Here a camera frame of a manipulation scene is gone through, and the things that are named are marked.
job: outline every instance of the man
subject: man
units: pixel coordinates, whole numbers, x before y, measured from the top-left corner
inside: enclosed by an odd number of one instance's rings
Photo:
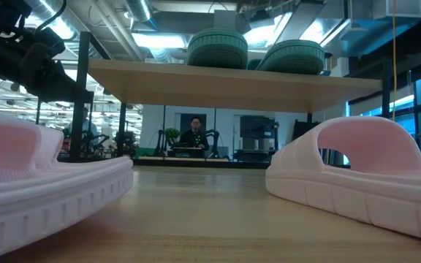
[[[200,131],[200,128],[201,119],[199,117],[193,117],[191,119],[191,129],[181,135],[180,142],[187,143],[189,147],[208,150],[208,139],[205,134]]]
[[[83,132],[88,132],[88,109],[86,107],[84,108],[84,115],[83,115],[83,117],[84,117],[84,122],[82,122],[82,131]],[[69,133],[71,134],[72,133],[72,123],[70,123],[66,127],[66,129],[68,129],[69,130]],[[93,137],[99,136],[99,132],[96,130],[95,124],[91,124],[91,133],[92,133],[92,136]],[[98,139],[94,139],[94,140],[91,141],[91,144],[93,144],[93,145],[96,145],[97,143],[99,143],[99,140]]]

